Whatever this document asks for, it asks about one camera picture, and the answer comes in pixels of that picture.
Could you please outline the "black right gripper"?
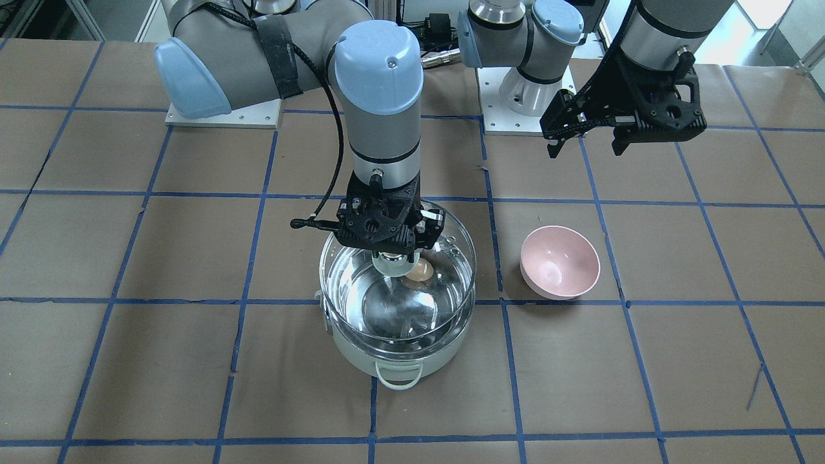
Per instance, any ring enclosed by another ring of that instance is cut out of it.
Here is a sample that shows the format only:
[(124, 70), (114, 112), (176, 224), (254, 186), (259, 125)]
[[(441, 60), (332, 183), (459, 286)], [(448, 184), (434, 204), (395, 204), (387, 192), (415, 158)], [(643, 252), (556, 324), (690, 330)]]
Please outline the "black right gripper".
[(422, 202), (419, 175), (400, 188), (384, 189), (377, 177), (368, 185), (353, 173), (336, 217), (336, 240), (342, 246), (372, 253), (414, 253), (433, 248), (444, 232), (446, 210)]

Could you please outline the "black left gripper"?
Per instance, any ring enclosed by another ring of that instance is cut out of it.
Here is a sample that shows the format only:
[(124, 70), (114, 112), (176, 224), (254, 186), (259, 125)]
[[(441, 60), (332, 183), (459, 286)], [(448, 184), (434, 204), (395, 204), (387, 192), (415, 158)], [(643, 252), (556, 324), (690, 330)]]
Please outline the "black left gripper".
[(707, 129), (699, 100), (695, 57), (677, 51), (677, 62), (665, 70), (648, 70), (615, 51), (604, 59), (587, 91), (560, 89), (539, 118), (556, 159), (566, 141), (596, 127), (615, 127), (611, 148), (622, 156), (631, 144), (684, 142)]

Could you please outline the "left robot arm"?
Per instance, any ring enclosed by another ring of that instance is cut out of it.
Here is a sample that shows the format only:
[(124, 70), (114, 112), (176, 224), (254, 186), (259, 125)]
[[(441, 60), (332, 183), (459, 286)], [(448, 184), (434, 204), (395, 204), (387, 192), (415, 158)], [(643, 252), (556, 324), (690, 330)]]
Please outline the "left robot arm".
[(512, 111), (538, 117), (548, 155), (597, 127), (611, 147), (692, 140), (707, 127), (695, 54), (730, 1), (632, 1), (587, 82), (561, 80), (575, 47), (602, 18), (606, 1), (470, 1), (457, 35), (469, 68), (507, 68), (500, 96)]

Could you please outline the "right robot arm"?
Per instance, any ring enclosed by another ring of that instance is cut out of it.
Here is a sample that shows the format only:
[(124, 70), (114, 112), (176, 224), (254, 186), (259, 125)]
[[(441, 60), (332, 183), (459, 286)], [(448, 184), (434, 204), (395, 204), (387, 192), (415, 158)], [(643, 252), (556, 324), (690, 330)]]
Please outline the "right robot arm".
[(444, 209), (420, 194), (424, 85), (418, 39), (377, 20), (360, 1), (315, 1), (253, 17), (241, 1), (176, 1), (171, 37), (154, 48), (163, 87), (183, 117), (227, 115), (322, 89), (338, 127), (338, 164), (353, 156), (335, 220), (317, 213), (291, 227), (327, 230), (373, 255), (432, 249)]

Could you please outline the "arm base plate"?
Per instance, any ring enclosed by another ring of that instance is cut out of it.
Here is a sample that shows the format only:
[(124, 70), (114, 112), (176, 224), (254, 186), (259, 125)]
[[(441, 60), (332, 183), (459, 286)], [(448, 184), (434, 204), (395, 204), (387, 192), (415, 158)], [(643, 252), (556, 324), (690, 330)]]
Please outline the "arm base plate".
[(542, 137), (539, 120), (557, 91), (576, 92), (570, 68), (551, 84), (531, 82), (516, 68), (478, 68), (476, 74), (484, 131), (490, 135)]
[(262, 102), (256, 105), (247, 106), (233, 110), (225, 115), (213, 115), (192, 119), (184, 117), (176, 106), (171, 104), (168, 108), (165, 123), (173, 127), (188, 128), (239, 128), (239, 129), (262, 129), (276, 130), (279, 126), (283, 100), (276, 99), (271, 102)]

